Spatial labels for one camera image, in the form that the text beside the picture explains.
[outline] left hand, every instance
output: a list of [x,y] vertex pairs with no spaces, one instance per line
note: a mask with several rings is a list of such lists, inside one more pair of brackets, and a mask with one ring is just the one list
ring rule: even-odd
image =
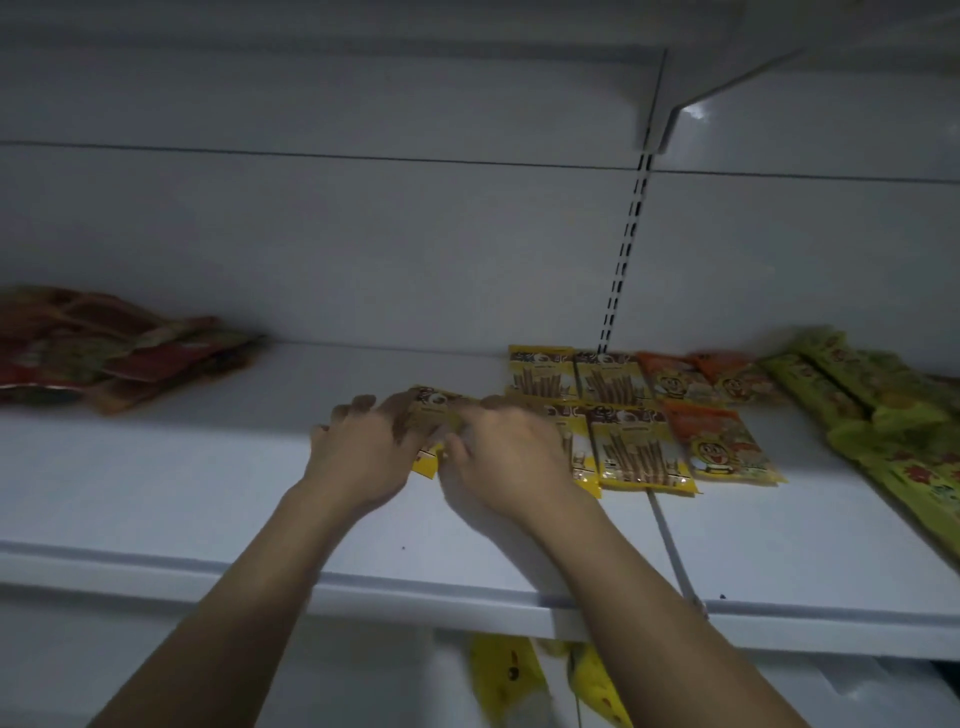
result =
[[376,507],[399,492],[429,432],[406,429],[416,390],[389,396],[373,409],[374,395],[338,404],[330,426],[310,433],[310,460],[296,486],[333,497],[354,514]]

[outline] white wall panel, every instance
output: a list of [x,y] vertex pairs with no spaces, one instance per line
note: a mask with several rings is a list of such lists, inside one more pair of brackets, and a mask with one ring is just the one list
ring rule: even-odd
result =
[[288,341],[595,346],[636,173],[0,149],[0,284],[103,289]]
[[0,53],[0,140],[636,168],[653,65]]
[[960,372],[960,186],[654,174],[612,348],[782,347],[834,324]]
[[960,78],[763,74],[684,109],[654,167],[960,181]]

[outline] hand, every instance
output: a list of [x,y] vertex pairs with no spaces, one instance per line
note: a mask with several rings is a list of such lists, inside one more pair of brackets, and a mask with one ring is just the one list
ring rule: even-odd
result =
[[472,452],[459,436],[446,437],[448,457],[469,491],[527,530],[560,504],[593,500],[573,482],[553,424],[502,397],[482,404],[455,405],[473,430]]
[[372,409],[376,397],[359,395],[334,407],[330,427],[310,433],[310,460],[296,487],[332,496],[349,513],[396,495],[430,434],[406,429],[415,397],[416,391],[400,392]]

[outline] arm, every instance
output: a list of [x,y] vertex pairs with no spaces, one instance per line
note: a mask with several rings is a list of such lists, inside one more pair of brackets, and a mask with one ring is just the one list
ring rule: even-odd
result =
[[423,433],[398,429],[404,393],[338,405],[315,428],[303,479],[197,608],[91,728],[252,726],[300,610],[349,527],[406,481]]
[[533,536],[563,573],[634,725],[806,726],[573,483],[556,428],[492,407],[462,410],[474,447],[448,436],[450,457],[467,488]]

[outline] forearm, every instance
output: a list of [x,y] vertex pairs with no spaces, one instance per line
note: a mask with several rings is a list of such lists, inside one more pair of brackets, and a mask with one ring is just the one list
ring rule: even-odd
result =
[[349,516],[293,489],[239,559],[91,726],[253,725]]
[[623,538],[598,503],[578,498],[561,504],[536,520],[532,532],[563,572],[635,723],[805,726]]

